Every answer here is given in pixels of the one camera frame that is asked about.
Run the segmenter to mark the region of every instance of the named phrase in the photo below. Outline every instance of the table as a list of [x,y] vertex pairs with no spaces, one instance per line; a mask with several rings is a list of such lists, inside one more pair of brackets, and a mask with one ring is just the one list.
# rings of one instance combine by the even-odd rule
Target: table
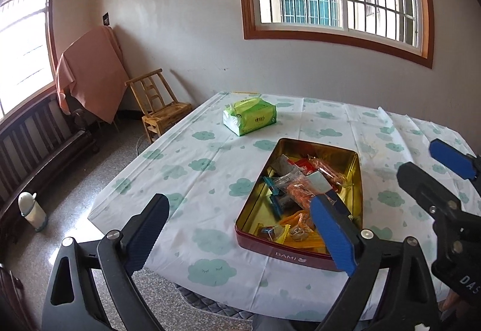
[[[345,273],[308,268],[239,247],[234,222],[278,139],[343,147],[360,157],[364,227],[379,237],[416,237],[429,265],[435,259],[432,219],[398,186],[396,170],[413,161],[480,215],[468,181],[438,164],[427,147],[440,138],[473,154],[446,127],[319,99],[261,97],[277,106],[277,123],[242,137],[222,123],[225,105],[249,96],[218,93],[155,141],[95,199],[89,220],[104,234],[140,213],[155,193],[169,198],[169,221],[146,267],[198,294],[263,315],[321,321],[347,281]],[[372,318],[386,278],[380,272],[363,313]],[[438,299],[448,288],[435,277]]]

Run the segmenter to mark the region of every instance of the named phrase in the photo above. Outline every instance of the draped pink fabric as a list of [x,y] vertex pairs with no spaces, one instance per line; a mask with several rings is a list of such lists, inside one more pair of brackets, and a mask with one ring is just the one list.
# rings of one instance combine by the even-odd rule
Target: draped pink fabric
[[108,26],[98,26],[67,48],[55,75],[60,108],[70,110],[63,90],[70,89],[86,110],[112,123],[129,79],[122,51]]

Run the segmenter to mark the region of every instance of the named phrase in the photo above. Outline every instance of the metal bolt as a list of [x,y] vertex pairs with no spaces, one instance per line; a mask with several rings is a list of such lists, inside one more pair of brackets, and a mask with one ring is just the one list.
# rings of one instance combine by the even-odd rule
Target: metal bolt
[[453,252],[454,253],[461,253],[463,252],[463,245],[461,244],[461,241],[455,241],[453,243]]
[[364,237],[364,239],[371,240],[374,237],[374,233],[372,233],[369,229],[363,229],[361,231],[361,236]]
[[74,239],[72,239],[71,237],[66,237],[65,239],[62,240],[62,245],[63,245],[64,247],[68,247],[68,246],[71,245],[73,242],[74,242]]
[[116,240],[120,236],[120,232],[117,229],[111,230],[109,233],[107,233],[107,239],[109,240]]
[[418,245],[418,240],[415,237],[408,237],[406,241],[412,247],[415,247]]

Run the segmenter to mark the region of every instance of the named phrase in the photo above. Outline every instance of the speckled floor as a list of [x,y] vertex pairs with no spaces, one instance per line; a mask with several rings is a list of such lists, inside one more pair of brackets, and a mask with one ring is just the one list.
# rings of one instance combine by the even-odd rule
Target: speckled floor
[[[39,234],[27,230],[17,244],[11,245],[6,265],[20,278],[26,289],[26,300],[38,327],[41,324],[42,307],[50,272],[58,247],[64,237],[72,236],[78,242],[98,240],[103,235],[87,216],[95,196],[124,169],[136,156],[136,143],[143,134],[139,121],[122,120],[117,133],[111,126],[104,126],[97,133],[100,152],[86,155],[67,168],[43,194],[42,202],[50,221]],[[140,150],[147,147],[147,141]],[[111,326],[125,329],[99,270],[94,277]],[[228,329],[250,330],[251,323],[198,311],[181,298],[174,285],[150,270],[134,273],[133,280],[152,312],[167,331]]]

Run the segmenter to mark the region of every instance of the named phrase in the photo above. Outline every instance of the green tissue package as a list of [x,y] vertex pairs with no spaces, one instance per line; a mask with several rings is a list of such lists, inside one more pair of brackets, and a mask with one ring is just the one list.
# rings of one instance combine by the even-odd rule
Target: green tissue package
[[276,106],[259,97],[241,100],[225,106],[224,124],[237,135],[276,123]]

